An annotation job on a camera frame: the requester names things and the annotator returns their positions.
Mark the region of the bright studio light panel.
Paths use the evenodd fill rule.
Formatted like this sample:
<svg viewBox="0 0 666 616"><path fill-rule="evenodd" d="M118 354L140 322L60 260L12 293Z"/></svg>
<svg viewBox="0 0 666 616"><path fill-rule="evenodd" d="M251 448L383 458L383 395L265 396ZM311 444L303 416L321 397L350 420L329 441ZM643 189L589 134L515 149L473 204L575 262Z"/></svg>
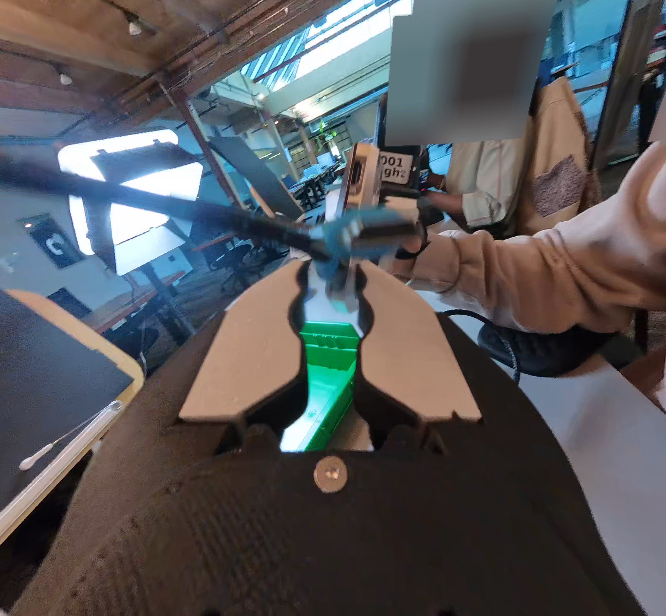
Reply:
<svg viewBox="0 0 666 616"><path fill-rule="evenodd" d="M151 196L149 204L126 204L104 196L96 206L89 198L68 196L75 244L86 256L97 255L112 273L122 276L184 246L193 219L164 212L156 198L194 203L203 164L181 143L174 129L159 127L131 135L63 146L59 170L108 188Z"/></svg>

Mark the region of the black board with wooden frame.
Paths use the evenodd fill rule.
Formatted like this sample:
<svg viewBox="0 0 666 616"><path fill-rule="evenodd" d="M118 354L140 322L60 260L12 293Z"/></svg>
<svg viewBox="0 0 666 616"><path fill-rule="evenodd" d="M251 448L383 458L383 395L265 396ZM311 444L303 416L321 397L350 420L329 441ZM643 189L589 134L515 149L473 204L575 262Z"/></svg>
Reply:
<svg viewBox="0 0 666 616"><path fill-rule="evenodd" d="M54 302L1 291L1 510L60 449L27 473L22 460L143 382L137 362Z"/></svg>
<svg viewBox="0 0 666 616"><path fill-rule="evenodd" d="M212 150L233 166L250 186L251 195L265 215L288 222L303 222L306 212L285 184L240 137L212 137Z"/></svg>

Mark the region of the person's right forearm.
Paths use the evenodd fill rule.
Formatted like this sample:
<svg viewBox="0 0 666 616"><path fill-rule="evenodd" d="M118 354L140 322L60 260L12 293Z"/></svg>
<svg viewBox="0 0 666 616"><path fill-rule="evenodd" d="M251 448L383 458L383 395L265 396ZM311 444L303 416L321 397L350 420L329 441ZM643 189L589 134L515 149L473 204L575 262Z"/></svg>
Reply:
<svg viewBox="0 0 666 616"><path fill-rule="evenodd" d="M612 332L665 311L665 146L651 145L601 204L532 237L446 232L402 273L504 327Z"/></svg>

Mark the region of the green plastic bin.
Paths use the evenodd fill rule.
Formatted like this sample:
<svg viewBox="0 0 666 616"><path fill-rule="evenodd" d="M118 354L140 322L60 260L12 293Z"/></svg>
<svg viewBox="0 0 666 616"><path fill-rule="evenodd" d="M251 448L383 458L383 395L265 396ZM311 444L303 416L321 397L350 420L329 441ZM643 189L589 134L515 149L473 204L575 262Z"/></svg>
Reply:
<svg viewBox="0 0 666 616"><path fill-rule="evenodd" d="M301 331L306 348L308 407L299 452L319 451L331 440L352 404L360 337L351 324L306 322Z"/></svg>

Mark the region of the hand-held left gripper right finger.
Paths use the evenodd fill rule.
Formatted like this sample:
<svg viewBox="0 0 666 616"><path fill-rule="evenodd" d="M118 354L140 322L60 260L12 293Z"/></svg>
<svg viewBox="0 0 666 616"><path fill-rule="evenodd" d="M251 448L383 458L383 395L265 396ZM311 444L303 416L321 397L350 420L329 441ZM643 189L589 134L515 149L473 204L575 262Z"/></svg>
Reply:
<svg viewBox="0 0 666 616"><path fill-rule="evenodd" d="M355 410L371 437L398 426L423 436L434 424L476 423L481 411L436 311L411 287L364 260L357 269Z"/></svg>

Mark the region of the braided hdmi cable green plugs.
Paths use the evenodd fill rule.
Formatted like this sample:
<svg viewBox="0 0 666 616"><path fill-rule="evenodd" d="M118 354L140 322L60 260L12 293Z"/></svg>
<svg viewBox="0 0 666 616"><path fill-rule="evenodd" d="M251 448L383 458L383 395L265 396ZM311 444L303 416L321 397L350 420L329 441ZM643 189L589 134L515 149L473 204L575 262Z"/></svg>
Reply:
<svg viewBox="0 0 666 616"><path fill-rule="evenodd" d="M117 273L117 260L111 231L113 204L164 214L171 219L200 221L207 227L231 232L251 240L267 240L294 248L309 256L320 279L332 280L334 289L345 287L349 271L363 260L378 262L394 258L401 244L417 236L416 227L386 224L385 206L348 211L333 222L319 227L297 227L278 219L256 216L231 206L162 196L107 181L76 174L11 167L1 169L1 184L17 190L46 195L74 196L93 212L91 245L93 253Z"/></svg>

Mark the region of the white board stand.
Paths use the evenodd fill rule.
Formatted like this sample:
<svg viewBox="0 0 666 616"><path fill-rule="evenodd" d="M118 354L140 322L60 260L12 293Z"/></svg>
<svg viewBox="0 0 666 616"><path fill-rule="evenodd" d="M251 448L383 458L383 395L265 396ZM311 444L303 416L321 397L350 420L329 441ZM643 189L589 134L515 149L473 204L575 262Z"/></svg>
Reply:
<svg viewBox="0 0 666 616"><path fill-rule="evenodd" d="M21 461L19 472L27 473L44 457L49 457L55 449L60 449L58 454L50 458L42 471L35 475L26 487L2 509L2 543L52 492L79 460L104 437L124 408L125 405L119 400L108 404L93 417Z"/></svg>

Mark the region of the black phone sign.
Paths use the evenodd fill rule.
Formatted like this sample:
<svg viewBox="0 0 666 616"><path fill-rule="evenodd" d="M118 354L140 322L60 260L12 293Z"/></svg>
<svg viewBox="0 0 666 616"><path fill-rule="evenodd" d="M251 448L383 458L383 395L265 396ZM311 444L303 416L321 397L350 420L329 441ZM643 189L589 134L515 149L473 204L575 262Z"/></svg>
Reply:
<svg viewBox="0 0 666 616"><path fill-rule="evenodd" d="M23 221L29 237L58 269L64 270L84 259L60 224L50 214L39 214Z"/></svg>

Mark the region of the black honeycomb seat cushion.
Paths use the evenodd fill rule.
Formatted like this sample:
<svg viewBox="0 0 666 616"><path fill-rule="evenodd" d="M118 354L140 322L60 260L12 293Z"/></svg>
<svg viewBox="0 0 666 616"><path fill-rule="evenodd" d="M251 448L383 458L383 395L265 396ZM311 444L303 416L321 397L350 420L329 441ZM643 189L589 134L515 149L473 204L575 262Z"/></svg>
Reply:
<svg viewBox="0 0 666 616"><path fill-rule="evenodd" d="M559 334L539 334L488 323L480 328L477 341L493 360L519 376L554 378L577 369L617 335L580 326Z"/></svg>

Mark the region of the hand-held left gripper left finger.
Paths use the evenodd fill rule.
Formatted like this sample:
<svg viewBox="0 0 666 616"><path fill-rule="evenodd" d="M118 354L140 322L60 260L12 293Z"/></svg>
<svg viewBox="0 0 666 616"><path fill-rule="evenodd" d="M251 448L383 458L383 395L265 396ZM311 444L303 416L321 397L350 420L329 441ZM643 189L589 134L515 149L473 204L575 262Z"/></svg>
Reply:
<svg viewBox="0 0 666 616"><path fill-rule="evenodd" d="M306 411L308 374L301 330L308 262L290 260L225 310L178 419L255 424L283 434Z"/></svg>

